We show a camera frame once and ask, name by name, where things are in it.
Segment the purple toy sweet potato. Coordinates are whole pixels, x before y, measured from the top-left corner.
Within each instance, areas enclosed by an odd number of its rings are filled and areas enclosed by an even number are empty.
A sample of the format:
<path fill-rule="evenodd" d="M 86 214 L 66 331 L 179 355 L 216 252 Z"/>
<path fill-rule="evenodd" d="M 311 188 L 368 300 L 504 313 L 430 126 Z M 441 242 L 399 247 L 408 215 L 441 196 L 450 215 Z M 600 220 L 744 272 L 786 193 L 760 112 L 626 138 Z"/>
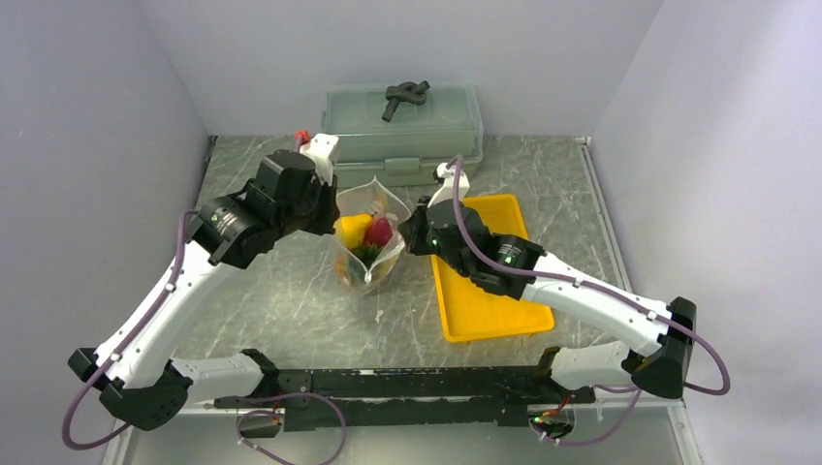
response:
<path fill-rule="evenodd" d="M 382 248 L 393 238 L 394 232 L 391 222 L 385 218 L 373 220 L 364 233 L 363 244 Z"/>

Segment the clear zip top bag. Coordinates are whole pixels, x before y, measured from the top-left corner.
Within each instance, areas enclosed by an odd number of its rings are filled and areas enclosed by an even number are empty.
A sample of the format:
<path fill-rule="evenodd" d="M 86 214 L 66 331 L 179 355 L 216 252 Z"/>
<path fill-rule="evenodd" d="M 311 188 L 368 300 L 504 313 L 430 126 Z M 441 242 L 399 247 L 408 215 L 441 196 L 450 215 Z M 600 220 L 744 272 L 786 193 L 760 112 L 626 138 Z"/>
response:
<path fill-rule="evenodd" d="M 367 294 L 391 273 L 405 248 L 398 226 L 411 216 L 408 205 L 378 179 L 336 196 L 333 271 L 346 288 Z"/>

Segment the yellow toy pear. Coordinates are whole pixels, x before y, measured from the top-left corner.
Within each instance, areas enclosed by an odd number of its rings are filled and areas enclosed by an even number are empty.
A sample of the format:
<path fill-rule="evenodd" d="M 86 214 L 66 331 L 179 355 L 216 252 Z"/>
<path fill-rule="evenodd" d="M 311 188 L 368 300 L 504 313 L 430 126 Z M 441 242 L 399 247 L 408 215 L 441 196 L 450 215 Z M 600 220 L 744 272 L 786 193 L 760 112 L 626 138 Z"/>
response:
<path fill-rule="evenodd" d="M 342 216 L 335 225 L 336 237 L 346 249 L 355 249 L 363 243 L 372 222 L 373 217 L 368 213 Z"/>

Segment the orange toy pineapple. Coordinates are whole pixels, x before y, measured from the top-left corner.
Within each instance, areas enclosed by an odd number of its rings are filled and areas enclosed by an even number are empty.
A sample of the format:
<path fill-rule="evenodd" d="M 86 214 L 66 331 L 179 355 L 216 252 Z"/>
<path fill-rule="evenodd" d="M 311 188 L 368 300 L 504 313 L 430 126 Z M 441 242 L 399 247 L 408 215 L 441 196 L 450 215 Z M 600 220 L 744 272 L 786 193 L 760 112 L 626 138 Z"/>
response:
<path fill-rule="evenodd" d="M 368 292 L 375 288 L 391 272 L 394 258 L 382 257 L 383 248 L 364 243 L 339 253 L 334 261 L 334 273 L 343 286 Z"/>

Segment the yellow plastic tray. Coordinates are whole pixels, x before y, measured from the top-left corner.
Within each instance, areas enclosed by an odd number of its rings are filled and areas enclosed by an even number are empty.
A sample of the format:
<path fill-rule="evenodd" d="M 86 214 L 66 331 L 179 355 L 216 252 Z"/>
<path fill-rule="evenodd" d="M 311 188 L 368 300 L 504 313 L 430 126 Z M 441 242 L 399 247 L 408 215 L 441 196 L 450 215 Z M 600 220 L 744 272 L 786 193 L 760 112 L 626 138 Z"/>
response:
<path fill-rule="evenodd" d="M 470 197 L 465 204 L 479 213 L 493 233 L 528 237 L 514 195 Z M 443 335 L 450 343 L 531 336 L 554 328 L 553 311 L 548 306 L 487 294 L 437 257 L 431 259 L 431 269 Z"/>

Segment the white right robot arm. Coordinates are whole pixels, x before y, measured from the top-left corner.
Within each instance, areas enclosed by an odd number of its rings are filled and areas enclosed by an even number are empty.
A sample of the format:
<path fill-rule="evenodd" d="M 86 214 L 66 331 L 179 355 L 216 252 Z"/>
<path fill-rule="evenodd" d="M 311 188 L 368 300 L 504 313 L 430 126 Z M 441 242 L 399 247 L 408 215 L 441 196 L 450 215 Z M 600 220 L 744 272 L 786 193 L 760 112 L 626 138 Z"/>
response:
<path fill-rule="evenodd" d="M 534 376 L 540 398 L 556 402 L 570 390 L 634 385 L 678 399 L 686 387 L 696 324 L 694 302 L 648 299 L 597 280 L 512 234 L 493 233 L 479 213 L 422 197 L 398 232 L 407 251 L 436 256 L 490 295 L 545 305 L 599 328 L 614 342 L 583 349 L 547 349 Z"/>

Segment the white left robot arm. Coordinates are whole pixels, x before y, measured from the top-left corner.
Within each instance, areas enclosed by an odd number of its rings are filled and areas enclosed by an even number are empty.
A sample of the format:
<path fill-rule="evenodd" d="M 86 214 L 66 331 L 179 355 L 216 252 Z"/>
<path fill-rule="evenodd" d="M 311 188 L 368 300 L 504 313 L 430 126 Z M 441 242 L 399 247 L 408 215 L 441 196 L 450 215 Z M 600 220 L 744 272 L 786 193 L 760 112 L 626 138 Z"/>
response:
<path fill-rule="evenodd" d="M 276 398 L 278 368 L 258 350 L 197 360 L 176 358 L 174 350 L 217 288 L 277 241 L 332 232 L 339 215 L 334 160 L 329 149 L 278 150 L 239 191 L 183 214 L 174 259 L 140 307 L 98 348 L 70 357 L 113 417 L 150 431 L 189 403 L 244 397 L 264 407 Z"/>

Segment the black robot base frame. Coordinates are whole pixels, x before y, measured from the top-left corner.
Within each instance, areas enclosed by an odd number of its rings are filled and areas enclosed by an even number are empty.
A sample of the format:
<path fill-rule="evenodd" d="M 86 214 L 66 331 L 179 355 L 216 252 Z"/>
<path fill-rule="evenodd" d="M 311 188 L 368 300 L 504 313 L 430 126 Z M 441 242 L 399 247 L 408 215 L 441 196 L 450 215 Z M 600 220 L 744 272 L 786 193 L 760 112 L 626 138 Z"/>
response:
<path fill-rule="evenodd" d="M 276 402 L 274 395 L 284 395 Z M 591 388 L 569 391 L 532 366 L 283 369 L 276 387 L 251 399 L 215 400 L 217 409 L 277 405 L 288 432 L 320 427 L 494 423 L 521 427 L 541 407 L 590 404 Z"/>

